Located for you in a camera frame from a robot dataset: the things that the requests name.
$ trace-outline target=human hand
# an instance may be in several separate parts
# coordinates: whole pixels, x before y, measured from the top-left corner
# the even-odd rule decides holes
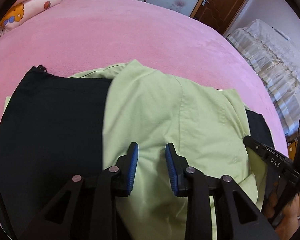
[[[278,183],[274,184],[274,190],[270,194],[266,206],[264,208],[264,215],[267,219],[273,217],[274,207],[278,202],[277,196]],[[289,240],[291,236],[298,229],[298,210],[299,210],[299,195],[297,194],[292,201],[290,201],[283,209],[282,214],[284,215],[282,221],[275,229],[279,235],[280,240]]]

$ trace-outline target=pink bedspread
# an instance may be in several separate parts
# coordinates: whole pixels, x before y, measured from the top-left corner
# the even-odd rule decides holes
[[[1,37],[0,119],[6,96],[33,65],[68,77],[133,59],[204,86],[235,88],[287,155],[274,105],[239,53],[210,27],[136,0],[62,0]]]

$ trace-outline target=white wall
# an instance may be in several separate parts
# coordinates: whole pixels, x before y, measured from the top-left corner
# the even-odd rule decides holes
[[[300,19],[285,0],[248,0],[224,37],[255,19],[261,19],[270,26],[282,30],[300,50]]]

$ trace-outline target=door frame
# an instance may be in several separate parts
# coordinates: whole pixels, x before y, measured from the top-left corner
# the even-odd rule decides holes
[[[225,31],[222,33],[222,35],[227,31],[227,29],[229,28],[229,26],[231,25],[231,23],[233,22],[233,20],[235,19],[235,17],[237,16],[238,12],[241,10],[242,6],[246,3],[247,0],[244,0],[242,2],[242,4],[240,5],[240,7],[238,8],[237,12],[235,13],[235,15],[233,16],[233,18],[231,19],[231,21],[229,22],[228,26],[226,27]],[[195,5],[190,17],[193,18],[195,16],[195,14],[197,13],[200,5],[202,4],[203,0],[198,0],[197,4]]]

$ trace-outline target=black fabric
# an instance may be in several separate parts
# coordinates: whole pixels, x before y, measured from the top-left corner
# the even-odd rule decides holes
[[[265,145],[274,148],[269,127],[266,124],[266,121],[263,118],[262,114],[257,114],[249,110],[246,110],[246,113],[248,117],[251,137]],[[278,180],[279,175],[271,167],[268,166],[264,203],[274,189],[274,182]]]
[[[74,175],[102,171],[111,80],[63,78],[32,67],[0,123],[0,191],[17,237]],[[5,227],[0,209],[0,221]]]

